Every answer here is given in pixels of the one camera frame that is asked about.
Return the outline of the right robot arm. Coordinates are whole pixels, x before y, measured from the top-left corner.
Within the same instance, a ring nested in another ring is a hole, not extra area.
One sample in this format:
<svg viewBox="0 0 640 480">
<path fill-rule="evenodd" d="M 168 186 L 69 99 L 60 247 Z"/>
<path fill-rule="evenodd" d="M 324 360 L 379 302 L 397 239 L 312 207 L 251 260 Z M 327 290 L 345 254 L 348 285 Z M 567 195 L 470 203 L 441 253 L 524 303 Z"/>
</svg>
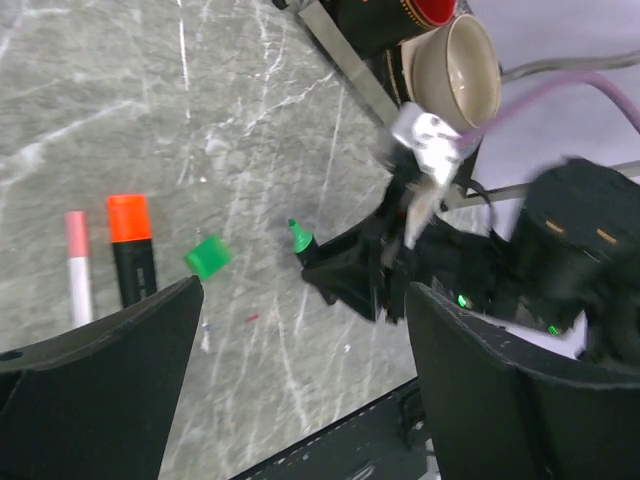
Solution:
<svg viewBox="0 0 640 480">
<path fill-rule="evenodd" d="M 405 316 L 408 285 L 419 282 L 460 307 L 554 335 L 584 315 L 584 360 L 638 365 L 636 183 L 573 157 L 531 181 L 509 238 L 433 217 L 413 247 L 403 242 L 408 200 L 393 177 L 378 208 L 332 240 L 318 244 L 293 228 L 302 278 L 326 303 L 395 323 Z"/>
</svg>

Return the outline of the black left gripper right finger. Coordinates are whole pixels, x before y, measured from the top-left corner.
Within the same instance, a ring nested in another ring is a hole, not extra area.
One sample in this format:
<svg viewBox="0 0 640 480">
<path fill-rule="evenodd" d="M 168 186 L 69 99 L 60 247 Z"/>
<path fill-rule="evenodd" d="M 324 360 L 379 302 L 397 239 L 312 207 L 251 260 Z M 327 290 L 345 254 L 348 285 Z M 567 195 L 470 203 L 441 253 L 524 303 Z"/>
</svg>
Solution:
<svg viewBox="0 0 640 480">
<path fill-rule="evenodd" d="M 445 479 L 635 479 L 639 377 L 521 339 L 414 283 L 407 324 Z"/>
</svg>

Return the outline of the black green highlighter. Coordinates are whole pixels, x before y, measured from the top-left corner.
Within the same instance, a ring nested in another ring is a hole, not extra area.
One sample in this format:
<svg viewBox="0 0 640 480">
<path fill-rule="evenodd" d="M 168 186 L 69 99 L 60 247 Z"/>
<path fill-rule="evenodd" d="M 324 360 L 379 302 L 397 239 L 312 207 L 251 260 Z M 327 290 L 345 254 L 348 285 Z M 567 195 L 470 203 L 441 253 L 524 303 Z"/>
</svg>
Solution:
<svg viewBox="0 0 640 480">
<path fill-rule="evenodd" d="M 289 218 L 288 226 L 293 236 L 293 252 L 306 268 L 317 259 L 319 246 L 313 233 L 303 228 L 295 219 Z"/>
</svg>

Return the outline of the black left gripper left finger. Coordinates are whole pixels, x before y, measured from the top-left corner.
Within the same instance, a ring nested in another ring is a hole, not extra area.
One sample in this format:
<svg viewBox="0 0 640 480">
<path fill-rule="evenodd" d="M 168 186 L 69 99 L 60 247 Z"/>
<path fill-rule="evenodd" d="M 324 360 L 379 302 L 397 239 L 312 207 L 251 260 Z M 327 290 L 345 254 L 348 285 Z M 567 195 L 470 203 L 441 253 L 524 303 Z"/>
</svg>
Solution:
<svg viewBox="0 0 640 480">
<path fill-rule="evenodd" d="M 199 325 L 187 277 L 1 355 L 4 479 L 155 479 Z"/>
</svg>

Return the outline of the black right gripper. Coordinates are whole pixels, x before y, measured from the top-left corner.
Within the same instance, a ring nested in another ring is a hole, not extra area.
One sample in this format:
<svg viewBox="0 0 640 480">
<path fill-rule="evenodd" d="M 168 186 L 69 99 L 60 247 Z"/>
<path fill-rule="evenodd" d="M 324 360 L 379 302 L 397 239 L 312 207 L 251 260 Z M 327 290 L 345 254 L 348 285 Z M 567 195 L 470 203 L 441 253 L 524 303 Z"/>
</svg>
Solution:
<svg viewBox="0 0 640 480">
<path fill-rule="evenodd" d="M 460 231 L 433 217 L 415 246 L 405 247 L 409 198 L 407 186 L 393 177 L 369 219 L 320 245 L 302 279 L 372 322 L 403 319 L 413 281 L 439 288 L 467 308 L 488 304 L 500 237 L 493 229 L 485 235 Z M 365 247 L 369 263 L 336 259 L 355 247 Z"/>
</svg>

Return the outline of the green pen cap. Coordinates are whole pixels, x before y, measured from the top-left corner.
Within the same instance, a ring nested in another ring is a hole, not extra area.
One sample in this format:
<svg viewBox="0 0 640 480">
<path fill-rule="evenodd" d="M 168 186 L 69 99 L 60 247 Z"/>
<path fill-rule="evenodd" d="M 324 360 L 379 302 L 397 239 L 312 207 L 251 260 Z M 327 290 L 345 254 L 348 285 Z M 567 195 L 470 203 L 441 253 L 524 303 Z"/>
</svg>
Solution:
<svg viewBox="0 0 640 480">
<path fill-rule="evenodd" d="M 232 255 L 224 241 L 212 235 L 185 256 L 184 261 L 190 272 L 200 280 L 205 281 L 231 261 Z"/>
</svg>

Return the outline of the white pink acrylic marker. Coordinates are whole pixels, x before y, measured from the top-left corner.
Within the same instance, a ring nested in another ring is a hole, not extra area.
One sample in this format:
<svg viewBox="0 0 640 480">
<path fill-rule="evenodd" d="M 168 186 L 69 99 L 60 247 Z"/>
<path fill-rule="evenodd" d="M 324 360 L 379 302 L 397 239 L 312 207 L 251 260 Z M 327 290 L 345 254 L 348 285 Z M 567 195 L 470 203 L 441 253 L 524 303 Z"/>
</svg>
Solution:
<svg viewBox="0 0 640 480">
<path fill-rule="evenodd" d="M 71 318 L 74 328 L 93 321 L 93 302 L 90 279 L 90 242 L 84 211 L 65 214 L 68 247 L 68 271 L 71 299 Z"/>
</svg>

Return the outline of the black orange highlighter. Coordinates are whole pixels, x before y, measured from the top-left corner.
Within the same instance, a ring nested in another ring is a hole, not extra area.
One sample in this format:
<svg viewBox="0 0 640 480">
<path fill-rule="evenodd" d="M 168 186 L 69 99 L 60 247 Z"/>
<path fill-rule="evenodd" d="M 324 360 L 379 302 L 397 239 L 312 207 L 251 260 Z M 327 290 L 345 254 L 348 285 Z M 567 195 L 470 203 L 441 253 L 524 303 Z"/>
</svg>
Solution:
<svg viewBox="0 0 640 480">
<path fill-rule="evenodd" d="M 146 197 L 109 196 L 107 212 L 120 298 L 127 308 L 158 291 Z"/>
</svg>

